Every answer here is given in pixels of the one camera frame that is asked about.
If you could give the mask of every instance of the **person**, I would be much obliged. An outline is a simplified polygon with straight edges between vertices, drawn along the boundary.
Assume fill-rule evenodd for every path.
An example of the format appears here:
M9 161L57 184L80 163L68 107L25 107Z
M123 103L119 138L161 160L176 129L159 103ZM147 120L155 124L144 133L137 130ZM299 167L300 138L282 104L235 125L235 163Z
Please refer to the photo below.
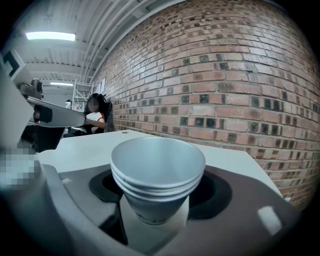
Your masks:
M92 134L94 134L98 128L104 129L106 127L105 116L103 114L104 104L104 97L101 94L93 93L85 105L85 123L92 125ZM87 130L84 127L72 127L70 132L63 135L63 137L69 138L84 135L87 135Z
M66 103L65 108L70 110L70 109L71 109L71 106L72 106L71 100L68 99L65 103Z

